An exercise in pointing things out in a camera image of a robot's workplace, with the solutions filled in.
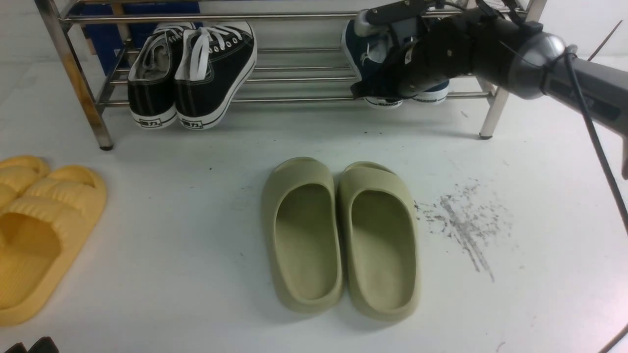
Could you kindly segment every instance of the metal shoe rack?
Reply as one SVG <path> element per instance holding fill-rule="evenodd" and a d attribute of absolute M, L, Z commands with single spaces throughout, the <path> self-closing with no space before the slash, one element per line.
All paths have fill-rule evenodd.
<path fill-rule="evenodd" d="M 547 0 L 529 0 L 527 6 L 520 6 L 520 12 L 526 16 L 528 21 L 537 21 L 541 17 L 543 8 Z M 55 0 L 35 0 L 41 18 L 50 34 L 50 38 L 57 49 L 57 53 L 63 63 L 66 73 L 72 83 L 78 101 L 81 103 L 87 121 L 89 122 L 98 145 L 101 149 L 109 151 L 113 148 L 114 142 L 107 130 L 107 126 L 102 118 L 102 113 L 108 107 L 127 107 L 127 100 L 112 100 L 111 95 L 117 85 L 126 85 L 126 75 L 128 68 L 120 67 L 120 64 L 127 61 L 129 64 L 136 59 L 139 50 L 134 46 L 129 35 L 126 24 L 128 23 L 158 23 L 165 21 L 282 21 L 282 20 L 349 20 L 355 17 L 356 13 L 257 13 L 257 14 L 147 14 L 128 15 L 122 10 L 122 3 L 154 2 L 150 0 L 69 0 L 68 3 L 59 10 Z M 110 4 L 113 15 L 85 16 L 81 14 L 85 4 Z M 475 0 L 468 0 L 467 6 L 475 6 Z M 458 13 L 457 10 L 437 10 L 431 11 L 426 16 L 442 18 Z M 92 90 L 85 79 L 80 62 L 76 56 L 72 42 L 68 37 L 69 29 L 75 24 L 99 24 L 114 23 L 118 25 L 118 30 L 124 43 L 124 48 L 119 51 L 116 64 L 107 75 L 99 93 L 94 96 Z M 293 54 L 293 53 L 325 53 L 337 52 L 339 47 L 333 48 L 260 48 L 258 54 Z M 279 72 L 279 73 L 303 73 L 314 71 L 334 72 L 346 70 L 348 66 L 268 66 L 256 67 L 257 72 Z M 479 92 L 451 92 L 448 99 L 487 99 L 490 105 L 484 125 L 480 131 L 480 138 L 489 139 L 497 126 L 497 122 L 504 110 L 509 93 L 503 89 L 495 88 L 488 82 L 477 79 L 482 89 Z M 311 83 L 311 82 L 353 82 L 356 78 L 353 75 L 333 75 L 326 77 L 276 77 L 263 79 L 249 79 L 247 84 L 268 84 L 268 83 Z M 290 98 L 270 98 L 260 97 L 252 99 L 234 99 L 235 104 L 244 103 L 319 103 L 319 102 L 348 102 L 353 101 L 349 95 L 333 97 L 290 97 Z"/>

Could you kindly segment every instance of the white shoelace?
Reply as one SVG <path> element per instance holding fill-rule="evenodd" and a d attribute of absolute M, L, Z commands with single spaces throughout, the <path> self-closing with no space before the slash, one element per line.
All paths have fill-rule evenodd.
<path fill-rule="evenodd" d="M 222 36 L 227 36 L 229 33 L 235 34 L 237 39 L 233 39 L 233 44 L 237 44 L 238 40 L 242 40 L 240 32 L 225 26 L 202 27 L 198 31 L 201 34 L 198 36 L 194 48 L 192 48 L 192 56 L 190 58 L 190 81 L 204 80 L 207 74 L 209 55 L 232 46 L 232 43 L 225 41 Z M 218 40 L 218 45 L 212 48 L 209 43 L 214 40 Z"/>
<path fill-rule="evenodd" d="M 183 36 L 183 31 L 187 29 L 187 27 L 176 26 L 174 24 L 166 24 L 155 29 L 153 34 L 169 32 L 173 36 L 171 38 L 180 39 Z"/>

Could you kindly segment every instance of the black cable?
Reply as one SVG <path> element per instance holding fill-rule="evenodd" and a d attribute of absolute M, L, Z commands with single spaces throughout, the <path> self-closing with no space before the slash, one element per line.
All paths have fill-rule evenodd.
<path fill-rule="evenodd" d="M 622 194 L 619 191 L 619 187 L 617 186 L 617 181 L 615 181 L 613 171 L 610 169 L 609 161 L 606 159 L 606 155 L 604 154 L 604 149 L 602 148 L 602 144 L 600 143 L 600 138 L 597 136 L 597 132 L 595 131 L 593 119 L 591 118 L 587 103 L 585 102 L 584 95 L 582 94 L 582 88 L 580 87 L 580 83 L 578 82 L 578 77 L 576 76 L 576 72 L 573 69 L 573 58 L 576 57 L 575 53 L 573 52 L 574 47 L 569 46 L 566 50 L 567 52 L 565 55 L 565 66 L 567 67 L 567 74 L 569 75 L 569 79 L 571 80 L 571 85 L 573 86 L 576 100 L 578 101 L 578 105 L 580 106 L 582 116 L 585 120 L 585 125 L 587 126 L 587 131 L 589 133 L 589 136 L 591 137 L 593 147 L 595 148 L 595 153 L 597 154 L 597 158 L 600 160 L 602 170 L 604 171 L 604 175 L 606 176 L 606 181 L 609 183 L 610 191 L 613 193 L 615 203 L 617 204 L 617 208 L 619 209 L 619 214 L 622 217 L 622 221 L 624 221 L 626 233 L 628 233 L 628 210 L 626 210 L 624 199 L 622 198 Z"/>
<path fill-rule="evenodd" d="M 541 66 L 539 66 L 539 65 L 537 65 L 537 64 L 535 64 L 535 63 L 533 63 L 533 62 L 530 62 L 530 61 L 529 61 L 528 59 L 526 59 L 525 57 L 522 57 L 522 56 L 521 56 L 521 54 L 519 54 L 519 53 L 518 53 L 515 49 L 512 49 L 511 47 L 509 47 L 509 46 L 508 46 L 508 44 L 504 43 L 504 42 L 503 42 L 503 41 L 501 41 L 501 40 L 499 40 L 498 42 L 499 42 L 501 45 L 503 45 L 503 46 L 504 46 L 504 48 L 508 49 L 508 50 L 509 50 L 509 51 L 510 51 L 513 55 L 517 56 L 518 58 L 520 58 L 521 60 L 523 60 L 524 62 L 526 62 L 528 65 L 530 65 L 530 66 L 532 66 L 532 67 L 536 67 L 536 68 L 538 68 L 539 70 L 542 70 L 542 69 L 543 69 L 543 67 L 541 67 Z"/>

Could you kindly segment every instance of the yellow slide sandal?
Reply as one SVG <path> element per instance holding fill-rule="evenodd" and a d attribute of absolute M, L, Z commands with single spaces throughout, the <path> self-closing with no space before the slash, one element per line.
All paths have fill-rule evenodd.
<path fill-rule="evenodd" d="M 76 258 L 105 207 L 100 176 L 65 166 L 0 212 L 0 325 L 36 314 Z"/>
<path fill-rule="evenodd" d="M 26 189 L 50 172 L 35 156 L 15 156 L 0 161 L 0 209 L 22 196 Z"/>

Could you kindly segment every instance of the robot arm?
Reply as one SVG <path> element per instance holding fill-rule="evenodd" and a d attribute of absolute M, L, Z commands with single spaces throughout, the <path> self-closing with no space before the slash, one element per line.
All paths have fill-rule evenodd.
<path fill-rule="evenodd" d="M 381 69 L 351 87 L 354 97 L 409 99 L 459 75 L 476 76 L 523 98 L 548 95 L 580 111 L 566 63 L 565 42 L 537 22 L 513 21 L 478 0 L 431 27 L 421 17 L 435 1 L 410 0 L 361 13 L 356 32 L 388 31 L 393 47 Z M 574 59 L 591 117 L 628 139 L 628 72 Z M 624 161 L 628 143 L 624 144 Z M 622 168 L 628 179 L 628 163 Z"/>

